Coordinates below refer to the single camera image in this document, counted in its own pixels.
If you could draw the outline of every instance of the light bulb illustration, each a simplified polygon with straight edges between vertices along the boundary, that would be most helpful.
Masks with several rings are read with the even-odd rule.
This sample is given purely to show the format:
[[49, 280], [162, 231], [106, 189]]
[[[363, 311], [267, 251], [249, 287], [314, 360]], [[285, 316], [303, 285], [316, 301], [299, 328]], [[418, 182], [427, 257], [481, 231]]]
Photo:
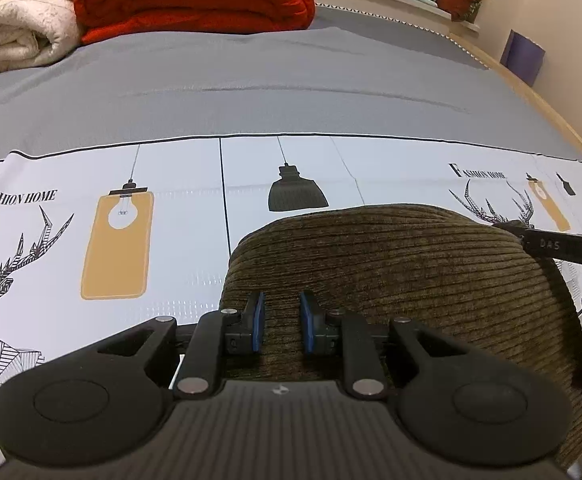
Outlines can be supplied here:
[[120, 195], [120, 200], [108, 214], [108, 224], [113, 229], [129, 227], [137, 218], [137, 208], [133, 205], [131, 195]]
[[556, 222], [556, 227], [558, 227], [558, 230], [564, 232], [571, 229], [569, 221], [558, 208], [558, 204], [556, 204], [554, 199], [549, 196], [548, 192], [546, 192], [545, 184], [530, 176], [529, 173], [527, 173], [527, 182], [529, 183], [529, 187], [533, 194], [538, 197], [540, 203], [545, 208], [545, 211], [549, 214], [549, 216], [551, 216], [553, 221]]
[[133, 178], [98, 200], [82, 270], [83, 300], [139, 298], [146, 291], [153, 193]]

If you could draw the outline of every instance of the metal screw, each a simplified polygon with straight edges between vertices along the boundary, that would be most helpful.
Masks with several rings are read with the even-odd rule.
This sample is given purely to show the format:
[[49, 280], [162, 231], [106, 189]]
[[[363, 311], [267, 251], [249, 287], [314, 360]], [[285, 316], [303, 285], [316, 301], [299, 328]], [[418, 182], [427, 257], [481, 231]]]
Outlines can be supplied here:
[[382, 393], [384, 389], [385, 385], [375, 379], [359, 379], [353, 383], [353, 390], [360, 395], [377, 395]]
[[202, 377], [186, 377], [178, 381], [178, 390], [184, 394], [201, 394], [209, 389], [209, 383]]

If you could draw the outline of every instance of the black gripper mount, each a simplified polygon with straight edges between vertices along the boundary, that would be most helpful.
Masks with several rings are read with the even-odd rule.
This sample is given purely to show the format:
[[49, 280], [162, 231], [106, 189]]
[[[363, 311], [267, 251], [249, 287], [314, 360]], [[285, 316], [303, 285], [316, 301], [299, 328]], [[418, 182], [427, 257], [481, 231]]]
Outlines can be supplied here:
[[[365, 400], [386, 397], [385, 372], [362, 314], [344, 308], [325, 311], [314, 294], [304, 290], [300, 293], [300, 317], [306, 354], [342, 355], [342, 386], [350, 396]], [[386, 327], [381, 329], [386, 339]]]
[[[300, 294], [300, 312], [306, 354], [341, 354], [347, 393], [387, 397], [405, 430], [451, 462], [498, 468], [532, 463], [555, 452], [569, 430], [571, 403], [551, 381], [416, 320], [367, 325], [346, 309], [325, 312], [308, 290]], [[396, 386], [388, 396], [371, 334], [383, 346]], [[375, 384], [376, 393], [366, 395], [361, 384]]]
[[243, 311], [209, 312], [197, 326], [158, 316], [16, 375], [0, 388], [0, 447], [49, 467], [93, 465], [138, 447], [174, 397], [218, 389], [222, 355], [260, 351], [264, 299], [254, 292]]

